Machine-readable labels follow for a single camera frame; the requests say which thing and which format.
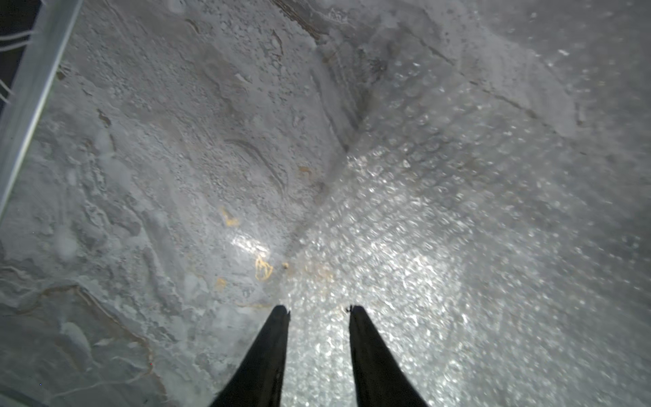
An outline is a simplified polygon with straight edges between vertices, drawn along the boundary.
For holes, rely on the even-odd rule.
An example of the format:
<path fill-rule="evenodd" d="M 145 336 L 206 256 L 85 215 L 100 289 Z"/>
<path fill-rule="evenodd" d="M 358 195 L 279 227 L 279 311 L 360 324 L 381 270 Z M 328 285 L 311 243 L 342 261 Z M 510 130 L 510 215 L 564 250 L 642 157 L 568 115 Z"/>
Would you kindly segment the bubble wrap of orange glass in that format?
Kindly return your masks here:
<path fill-rule="evenodd" d="M 650 180 L 403 37 L 283 284 L 286 406 L 353 406 L 363 306 L 431 406 L 650 403 Z"/>

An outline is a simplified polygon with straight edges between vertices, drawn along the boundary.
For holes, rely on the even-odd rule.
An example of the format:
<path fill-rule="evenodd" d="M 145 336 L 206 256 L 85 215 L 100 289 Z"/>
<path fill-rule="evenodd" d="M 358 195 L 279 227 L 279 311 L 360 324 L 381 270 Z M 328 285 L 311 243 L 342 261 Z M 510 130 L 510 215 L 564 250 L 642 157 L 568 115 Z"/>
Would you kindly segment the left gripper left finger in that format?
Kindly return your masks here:
<path fill-rule="evenodd" d="M 273 308 L 239 368 L 211 407 L 281 404 L 290 320 L 291 313 L 285 306 Z"/>

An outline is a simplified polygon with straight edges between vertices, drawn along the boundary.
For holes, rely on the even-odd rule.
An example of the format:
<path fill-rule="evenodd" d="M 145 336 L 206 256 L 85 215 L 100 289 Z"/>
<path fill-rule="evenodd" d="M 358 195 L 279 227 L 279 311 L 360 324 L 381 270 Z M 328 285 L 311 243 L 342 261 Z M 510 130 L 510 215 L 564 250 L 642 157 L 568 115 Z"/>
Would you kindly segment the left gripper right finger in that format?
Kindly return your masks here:
<path fill-rule="evenodd" d="M 425 406 L 427 403 L 403 374 L 364 307 L 352 305 L 348 312 L 357 405 Z"/>

